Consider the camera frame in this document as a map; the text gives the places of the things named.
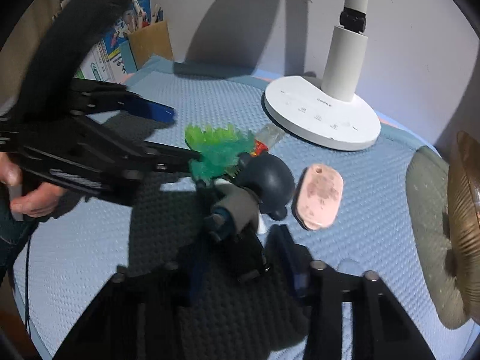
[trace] small label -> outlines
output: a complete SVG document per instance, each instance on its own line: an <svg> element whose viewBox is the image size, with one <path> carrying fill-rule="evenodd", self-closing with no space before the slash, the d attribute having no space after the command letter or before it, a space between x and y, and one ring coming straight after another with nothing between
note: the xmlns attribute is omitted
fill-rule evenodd
<svg viewBox="0 0 480 360"><path fill-rule="evenodd" d="M329 102L326 102L325 100L317 99L317 101L322 103L322 104L328 105L330 108L332 107L332 104L330 104Z"/></svg>
<svg viewBox="0 0 480 360"><path fill-rule="evenodd" d="M59 177L61 179L72 181L76 184L85 185L86 187L93 188L95 190L104 189L102 187L102 183L100 183L99 181L92 181L92 180L89 180L87 178L83 178L79 175L71 175L69 173L63 172L60 169L50 169L50 174L52 176L56 176L56 177Z"/></svg>

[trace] white desk lamp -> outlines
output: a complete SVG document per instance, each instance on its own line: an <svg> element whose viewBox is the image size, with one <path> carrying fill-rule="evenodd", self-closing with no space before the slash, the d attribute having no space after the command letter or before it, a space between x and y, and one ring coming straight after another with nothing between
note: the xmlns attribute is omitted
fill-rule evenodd
<svg viewBox="0 0 480 360"><path fill-rule="evenodd" d="M367 49L368 0L345 0L335 26L323 79L287 76L265 90L265 107L280 125L310 142L355 151L380 134L375 111L355 94Z"/></svg>

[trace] lamp base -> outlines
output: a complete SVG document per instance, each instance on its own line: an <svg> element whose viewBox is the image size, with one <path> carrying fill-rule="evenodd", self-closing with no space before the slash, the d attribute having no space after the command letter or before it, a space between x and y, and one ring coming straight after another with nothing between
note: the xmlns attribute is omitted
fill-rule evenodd
<svg viewBox="0 0 480 360"><path fill-rule="evenodd" d="M375 111L357 95L344 102L319 87L315 78L276 79L265 90L265 107L277 123L309 142L344 151L373 145L380 134Z"/></svg>

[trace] beige cushion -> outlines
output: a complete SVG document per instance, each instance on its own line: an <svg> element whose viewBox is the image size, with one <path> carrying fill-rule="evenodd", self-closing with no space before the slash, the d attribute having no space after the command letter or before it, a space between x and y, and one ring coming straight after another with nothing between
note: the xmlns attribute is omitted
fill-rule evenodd
<svg viewBox="0 0 480 360"><path fill-rule="evenodd" d="M406 171L406 199L423 277L440 322L457 329L465 314L456 284L447 214L448 164L426 146L417 150Z"/></svg>
<svg viewBox="0 0 480 360"><path fill-rule="evenodd" d="M480 322L480 144L461 131L448 171L450 239L466 313Z"/></svg>

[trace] cardboard box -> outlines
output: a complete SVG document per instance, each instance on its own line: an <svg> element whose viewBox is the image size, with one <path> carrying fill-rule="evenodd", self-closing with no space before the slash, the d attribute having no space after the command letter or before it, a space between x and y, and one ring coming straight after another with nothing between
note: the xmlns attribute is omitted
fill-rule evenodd
<svg viewBox="0 0 480 360"><path fill-rule="evenodd" d="M165 20L135 31L128 36L128 40L138 69L140 69L153 54L173 61L169 28Z"/></svg>

